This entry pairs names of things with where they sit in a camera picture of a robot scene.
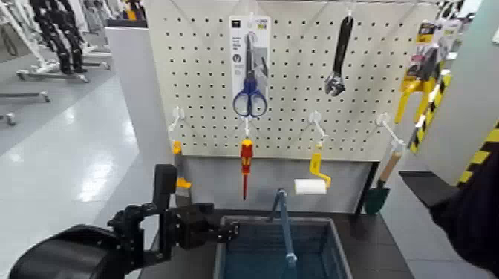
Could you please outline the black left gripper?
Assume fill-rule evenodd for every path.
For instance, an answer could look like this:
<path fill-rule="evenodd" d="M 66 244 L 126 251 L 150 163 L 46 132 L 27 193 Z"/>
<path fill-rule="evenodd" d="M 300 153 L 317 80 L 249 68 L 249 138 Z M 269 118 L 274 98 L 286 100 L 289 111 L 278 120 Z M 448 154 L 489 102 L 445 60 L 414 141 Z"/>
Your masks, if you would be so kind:
<path fill-rule="evenodd" d="M 213 203 L 194 203 L 161 214 L 161 249 L 171 249 L 179 245 L 189 250 L 206 242 L 229 243 L 239 236 L 238 221 L 217 226 L 207 217 L 214 213 Z"/>

